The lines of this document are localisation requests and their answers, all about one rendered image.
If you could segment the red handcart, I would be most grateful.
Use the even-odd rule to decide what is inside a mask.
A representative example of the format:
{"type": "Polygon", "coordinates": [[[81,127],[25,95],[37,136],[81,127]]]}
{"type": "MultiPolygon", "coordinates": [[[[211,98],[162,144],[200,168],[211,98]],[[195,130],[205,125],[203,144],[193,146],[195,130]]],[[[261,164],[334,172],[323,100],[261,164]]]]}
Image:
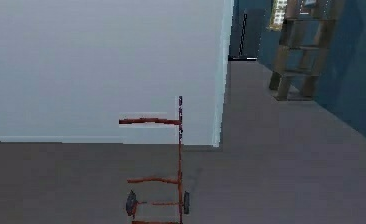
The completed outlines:
{"type": "Polygon", "coordinates": [[[183,190],[183,171],[182,171],[182,148],[183,148],[183,97],[178,97],[178,118],[165,119],[157,117],[142,117],[142,118],[124,118],[119,119],[118,124],[144,124],[155,123],[163,125],[174,125],[178,127],[178,170],[177,177],[173,179],[162,177],[144,177],[128,179],[129,184],[143,183],[143,182],[161,182],[166,184],[173,184],[177,186],[178,200],[176,202],[147,202],[138,201],[136,193],[131,190],[127,196],[125,210],[129,217],[132,218],[131,224],[184,224],[183,215],[190,213],[190,193],[183,190]],[[177,206],[179,212],[178,221],[144,221],[137,220],[136,213],[139,205],[152,206],[177,206]]]}

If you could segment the brown wooden ladder shelf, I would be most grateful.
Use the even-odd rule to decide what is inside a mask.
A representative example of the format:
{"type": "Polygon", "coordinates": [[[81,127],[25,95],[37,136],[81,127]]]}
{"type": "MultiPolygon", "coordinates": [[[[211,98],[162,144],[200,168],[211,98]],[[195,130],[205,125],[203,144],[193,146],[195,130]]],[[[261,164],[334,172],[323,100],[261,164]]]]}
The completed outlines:
{"type": "Polygon", "coordinates": [[[326,63],[346,0],[286,0],[269,89],[278,101],[308,101],[326,63]]]}

